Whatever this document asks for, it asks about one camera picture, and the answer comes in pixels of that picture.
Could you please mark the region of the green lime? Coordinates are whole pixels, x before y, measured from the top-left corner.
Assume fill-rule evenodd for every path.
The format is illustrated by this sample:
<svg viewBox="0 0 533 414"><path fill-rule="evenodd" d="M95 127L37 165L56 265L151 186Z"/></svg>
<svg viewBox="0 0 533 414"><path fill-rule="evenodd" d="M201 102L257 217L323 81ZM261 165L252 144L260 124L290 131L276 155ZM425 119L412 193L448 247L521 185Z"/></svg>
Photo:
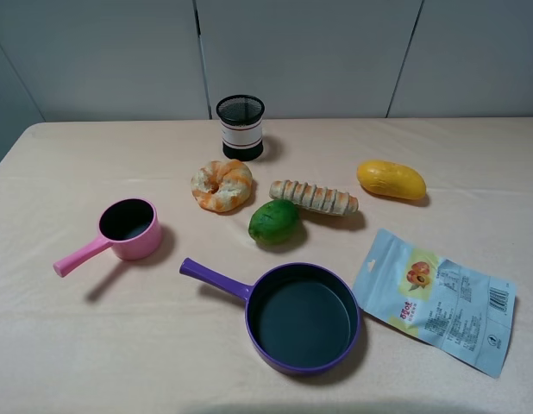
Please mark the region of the green lime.
<svg viewBox="0 0 533 414"><path fill-rule="evenodd" d="M263 204L251 217L248 234L261 245L279 245L289 240L299 223L298 208L287 200Z"/></svg>

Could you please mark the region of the orange striped bagel bread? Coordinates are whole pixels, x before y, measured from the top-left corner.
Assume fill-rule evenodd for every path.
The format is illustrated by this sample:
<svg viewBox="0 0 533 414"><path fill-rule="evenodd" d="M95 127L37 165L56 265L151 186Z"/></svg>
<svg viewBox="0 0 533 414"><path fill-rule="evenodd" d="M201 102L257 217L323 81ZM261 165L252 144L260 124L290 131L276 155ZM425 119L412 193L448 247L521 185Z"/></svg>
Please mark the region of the orange striped bagel bread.
<svg viewBox="0 0 533 414"><path fill-rule="evenodd" d="M244 204L252 193L253 175L239 160L213 160L191 178L191 193L198 205L216 213Z"/></svg>

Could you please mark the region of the striped long bread roll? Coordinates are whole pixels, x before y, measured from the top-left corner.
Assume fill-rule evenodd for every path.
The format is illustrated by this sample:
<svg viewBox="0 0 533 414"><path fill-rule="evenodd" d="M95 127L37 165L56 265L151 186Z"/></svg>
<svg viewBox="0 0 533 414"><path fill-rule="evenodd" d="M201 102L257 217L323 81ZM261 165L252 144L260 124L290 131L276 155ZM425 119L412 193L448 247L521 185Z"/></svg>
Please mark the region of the striped long bread roll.
<svg viewBox="0 0 533 414"><path fill-rule="evenodd" d="M289 201L301 209L330 216L350 216L359 210L358 199L348 192L287 179L273 181L269 196Z"/></svg>

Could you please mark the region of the black mesh pen holder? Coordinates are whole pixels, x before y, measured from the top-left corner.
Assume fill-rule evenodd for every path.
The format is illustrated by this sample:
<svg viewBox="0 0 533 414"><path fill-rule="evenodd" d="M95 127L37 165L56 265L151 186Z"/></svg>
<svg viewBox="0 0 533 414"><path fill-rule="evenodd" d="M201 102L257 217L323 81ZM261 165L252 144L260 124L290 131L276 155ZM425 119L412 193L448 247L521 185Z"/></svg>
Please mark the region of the black mesh pen holder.
<svg viewBox="0 0 533 414"><path fill-rule="evenodd" d="M229 159L250 161L263 153L262 117L265 105L245 94L223 98L216 105L221 123L223 153Z"/></svg>

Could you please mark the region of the purple frying pan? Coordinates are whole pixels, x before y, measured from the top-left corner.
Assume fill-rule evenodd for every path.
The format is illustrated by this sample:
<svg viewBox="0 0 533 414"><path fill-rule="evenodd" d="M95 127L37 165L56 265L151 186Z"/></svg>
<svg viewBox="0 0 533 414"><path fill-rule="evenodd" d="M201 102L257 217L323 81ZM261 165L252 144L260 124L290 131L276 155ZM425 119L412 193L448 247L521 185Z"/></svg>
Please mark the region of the purple frying pan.
<svg viewBox="0 0 533 414"><path fill-rule="evenodd" d="M179 272L245 302L245 322L255 350L287 375L316 375L340 364L361 332L361 309L348 285L330 270L293 262L245 285L194 260Z"/></svg>

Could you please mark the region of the yellow mango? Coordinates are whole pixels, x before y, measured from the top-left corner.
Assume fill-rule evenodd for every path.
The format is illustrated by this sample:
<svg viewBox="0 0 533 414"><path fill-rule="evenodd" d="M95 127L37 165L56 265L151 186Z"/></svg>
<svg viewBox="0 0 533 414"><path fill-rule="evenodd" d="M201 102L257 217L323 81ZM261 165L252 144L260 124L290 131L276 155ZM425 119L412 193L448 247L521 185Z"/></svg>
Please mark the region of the yellow mango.
<svg viewBox="0 0 533 414"><path fill-rule="evenodd" d="M405 200L426 196L423 177L414 169L385 160L367 160L357 168L361 186L373 194Z"/></svg>

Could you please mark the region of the pink small saucepan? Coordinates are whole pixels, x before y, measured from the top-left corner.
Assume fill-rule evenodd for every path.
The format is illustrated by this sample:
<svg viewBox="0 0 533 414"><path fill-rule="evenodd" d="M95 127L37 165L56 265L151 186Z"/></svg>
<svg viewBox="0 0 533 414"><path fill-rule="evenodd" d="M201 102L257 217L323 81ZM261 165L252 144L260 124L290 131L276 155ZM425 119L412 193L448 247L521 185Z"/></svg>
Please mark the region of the pink small saucepan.
<svg viewBox="0 0 533 414"><path fill-rule="evenodd" d="M100 216L97 236L88 244L53 264L64 278L90 258L112 249L121 260L139 260L162 242L162 228L155 206L143 198L126 198L109 206Z"/></svg>

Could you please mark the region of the blue dried fruit snack bag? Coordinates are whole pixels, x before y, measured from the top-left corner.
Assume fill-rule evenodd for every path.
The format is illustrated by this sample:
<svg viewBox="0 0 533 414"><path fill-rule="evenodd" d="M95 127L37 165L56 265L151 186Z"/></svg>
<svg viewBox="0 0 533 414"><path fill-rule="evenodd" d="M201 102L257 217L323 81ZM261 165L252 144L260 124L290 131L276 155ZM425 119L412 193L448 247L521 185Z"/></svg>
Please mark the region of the blue dried fruit snack bag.
<svg viewBox="0 0 533 414"><path fill-rule="evenodd" d="M369 315L493 378L511 337L514 283L457 264L380 229L354 282Z"/></svg>

